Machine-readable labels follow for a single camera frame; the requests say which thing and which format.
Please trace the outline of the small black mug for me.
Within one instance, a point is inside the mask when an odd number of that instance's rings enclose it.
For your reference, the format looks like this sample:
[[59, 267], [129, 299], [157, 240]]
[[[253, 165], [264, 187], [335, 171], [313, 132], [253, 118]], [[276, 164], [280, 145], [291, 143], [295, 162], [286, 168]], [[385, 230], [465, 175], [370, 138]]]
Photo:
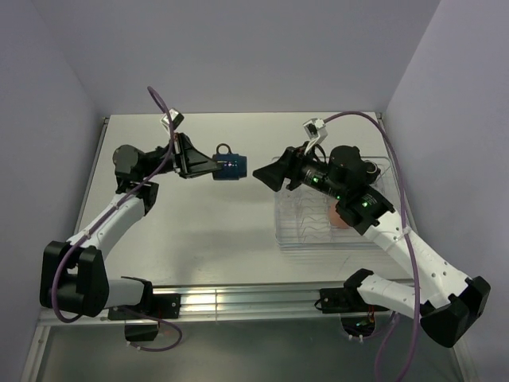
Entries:
[[247, 177], [247, 156], [233, 153], [226, 143], [220, 143], [212, 159], [220, 167], [212, 173], [215, 181], [238, 181]]

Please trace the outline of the orange plastic cup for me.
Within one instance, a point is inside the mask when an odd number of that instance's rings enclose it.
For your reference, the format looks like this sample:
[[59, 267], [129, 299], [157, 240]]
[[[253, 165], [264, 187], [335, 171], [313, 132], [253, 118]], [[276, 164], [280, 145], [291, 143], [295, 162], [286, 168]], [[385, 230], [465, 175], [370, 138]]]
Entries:
[[350, 226], [340, 217], [336, 211], [336, 202], [332, 202], [328, 207], [329, 223], [338, 229], [349, 229]]

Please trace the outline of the black ceramic mug cream inside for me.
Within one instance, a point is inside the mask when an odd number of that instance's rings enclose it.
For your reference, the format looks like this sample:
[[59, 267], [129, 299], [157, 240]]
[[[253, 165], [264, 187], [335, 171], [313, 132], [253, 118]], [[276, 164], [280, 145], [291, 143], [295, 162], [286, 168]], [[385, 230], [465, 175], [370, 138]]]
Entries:
[[366, 183], [371, 185], [376, 182], [381, 174], [381, 170], [378, 165], [372, 161], [366, 160], [364, 163], [366, 165]]

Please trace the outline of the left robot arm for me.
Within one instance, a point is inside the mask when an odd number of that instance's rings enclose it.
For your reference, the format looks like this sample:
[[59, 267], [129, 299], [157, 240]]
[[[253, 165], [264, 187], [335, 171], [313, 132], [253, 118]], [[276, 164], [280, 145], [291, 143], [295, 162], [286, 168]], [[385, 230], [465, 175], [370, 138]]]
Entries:
[[44, 249], [40, 303], [64, 323], [95, 317], [105, 309], [126, 308], [137, 318], [152, 314], [153, 284], [123, 276], [111, 279], [105, 260], [124, 234], [154, 207], [159, 185], [151, 179], [175, 172], [184, 179], [221, 170], [184, 133], [150, 152], [122, 145], [113, 154], [117, 189], [109, 205], [86, 227]]

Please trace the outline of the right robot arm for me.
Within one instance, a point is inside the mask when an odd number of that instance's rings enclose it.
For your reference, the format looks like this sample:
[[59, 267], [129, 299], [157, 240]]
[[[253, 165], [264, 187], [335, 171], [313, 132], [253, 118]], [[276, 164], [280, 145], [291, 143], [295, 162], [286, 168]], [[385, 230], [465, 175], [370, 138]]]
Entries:
[[385, 251], [419, 286], [414, 289], [362, 268], [339, 292], [321, 293], [323, 313], [369, 306], [393, 310], [416, 318], [431, 339], [451, 348], [484, 312], [491, 287], [484, 278], [456, 269], [404, 225], [395, 207], [372, 186], [379, 173], [356, 146], [333, 148], [327, 162], [302, 146], [289, 146], [253, 175], [275, 192], [305, 185], [334, 198], [340, 219]]

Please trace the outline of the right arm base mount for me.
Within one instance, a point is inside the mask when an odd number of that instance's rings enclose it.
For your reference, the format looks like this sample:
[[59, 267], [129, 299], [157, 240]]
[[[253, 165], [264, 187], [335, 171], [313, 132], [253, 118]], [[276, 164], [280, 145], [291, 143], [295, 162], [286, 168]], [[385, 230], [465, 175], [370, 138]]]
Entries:
[[366, 337], [375, 331], [375, 308], [369, 306], [348, 288], [320, 289], [319, 298], [313, 306], [322, 314], [360, 313], [360, 316], [341, 318], [344, 331], [354, 337]]

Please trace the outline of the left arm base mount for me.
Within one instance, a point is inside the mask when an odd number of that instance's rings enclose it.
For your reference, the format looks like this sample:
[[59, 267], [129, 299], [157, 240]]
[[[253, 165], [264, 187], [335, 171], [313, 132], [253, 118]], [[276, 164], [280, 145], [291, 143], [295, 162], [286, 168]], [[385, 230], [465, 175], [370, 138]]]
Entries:
[[129, 345], [147, 347], [162, 335], [168, 336], [176, 345], [183, 337], [173, 323], [179, 318], [180, 309], [181, 294], [154, 294], [148, 302], [136, 306], [110, 308], [107, 318], [124, 322], [124, 337]]

